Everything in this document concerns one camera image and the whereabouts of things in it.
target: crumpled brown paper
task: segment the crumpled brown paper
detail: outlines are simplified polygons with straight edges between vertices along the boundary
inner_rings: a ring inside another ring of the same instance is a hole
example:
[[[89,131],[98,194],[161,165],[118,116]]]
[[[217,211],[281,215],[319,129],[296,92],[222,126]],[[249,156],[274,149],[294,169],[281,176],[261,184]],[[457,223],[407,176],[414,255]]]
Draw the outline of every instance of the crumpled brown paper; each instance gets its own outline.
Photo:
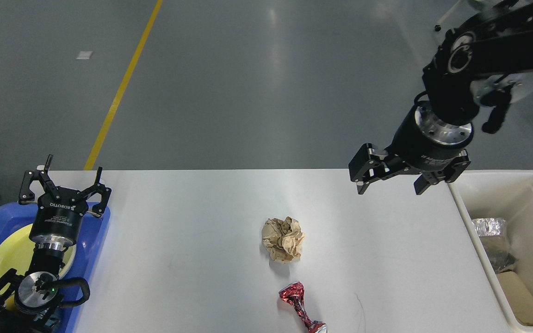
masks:
[[[304,237],[300,223],[289,216],[285,221],[268,219],[262,227],[262,244],[278,263],[301,257]]]

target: robotic arm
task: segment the robotic arm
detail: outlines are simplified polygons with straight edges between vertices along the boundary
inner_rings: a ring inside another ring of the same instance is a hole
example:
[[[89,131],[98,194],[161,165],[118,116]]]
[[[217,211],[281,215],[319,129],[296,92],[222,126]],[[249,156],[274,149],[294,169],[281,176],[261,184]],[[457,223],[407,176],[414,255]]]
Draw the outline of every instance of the robotic arm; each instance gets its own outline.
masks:
[[[417,194],[459,177],[470,164],[465,147],[480,106],[493,107],[482,130],[494,134],[509,105],[533,92],[533,3],[495,6],[447,31],[423,68],[423,83],[426,91],[415,97],[391,144],[381,150],[366,143],[349,163],[359,194],[398,174],[421,175]]]
[[[53,156],[43,170],[28,170],[19,191],[18,203],[38,204],[30,240],[34,253],[28,270],[23,275],[10,268],[0,278],[0,332],[53,333],[59,329],[60,308],[73,308],[89,299],[89,286],[81,277],[59,278],[66,249],[74,246],[80,234],[83,216],[90,213],[102,217],[112,190],[100,183],[102,168],[98,168],[93,185],[85,190],[56,186],[49,178]],[[44,194],[35,202],[30,184],[38,181]],[[91,207],[87,204],[93,194],[101,195],[101,202]],[[79,286],[82,297],[68,301],[63,289]],[[13,303],[19,312],[8,310],[6,300],[13,295]]]

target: white table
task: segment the white table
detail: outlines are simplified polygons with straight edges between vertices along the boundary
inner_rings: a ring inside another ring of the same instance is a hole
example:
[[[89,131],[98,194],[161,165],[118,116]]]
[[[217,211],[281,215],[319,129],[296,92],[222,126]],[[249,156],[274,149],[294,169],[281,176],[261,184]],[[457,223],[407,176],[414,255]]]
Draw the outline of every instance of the white table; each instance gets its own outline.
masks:
[[[94,172],[51,171],[85,188]],[[302,333],[279,289],[300,280],[332,333],[507,333],[446,184],[414,176],[359,196],[345,169],[104,171],[110,229],[77,332]],[[291,216],[303,256],[270,261],[260,230]]]

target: gray floor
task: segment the gray floor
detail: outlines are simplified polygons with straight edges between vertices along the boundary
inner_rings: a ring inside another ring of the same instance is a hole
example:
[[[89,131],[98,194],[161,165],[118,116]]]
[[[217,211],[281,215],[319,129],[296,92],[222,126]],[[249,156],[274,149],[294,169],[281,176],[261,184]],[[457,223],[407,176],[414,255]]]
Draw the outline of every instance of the gray floor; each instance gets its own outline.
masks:
[[[453,2],[165,0],[97,165],[345,168],[391,141]],[[49,153],[83,168],[154,4],[0,3],[0,203]],[[469,152],[475,169],[533,169],[533,95]]]

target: crushed red can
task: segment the crushed red can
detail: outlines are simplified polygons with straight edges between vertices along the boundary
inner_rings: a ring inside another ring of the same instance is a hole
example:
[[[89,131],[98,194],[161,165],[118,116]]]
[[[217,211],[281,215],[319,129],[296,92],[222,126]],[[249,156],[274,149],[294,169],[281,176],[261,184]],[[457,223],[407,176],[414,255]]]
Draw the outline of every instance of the crushed red can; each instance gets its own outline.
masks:
[[[307,327],[308,333],[328,333],[326,323],[321,321],[311,321],[310,317],[307,316],[304,308],[303,295],[304,287],[299,281],[291,283],[289,286],[279,291],[279,297],[293,306],[297,315],[300,316],[305,327]]]

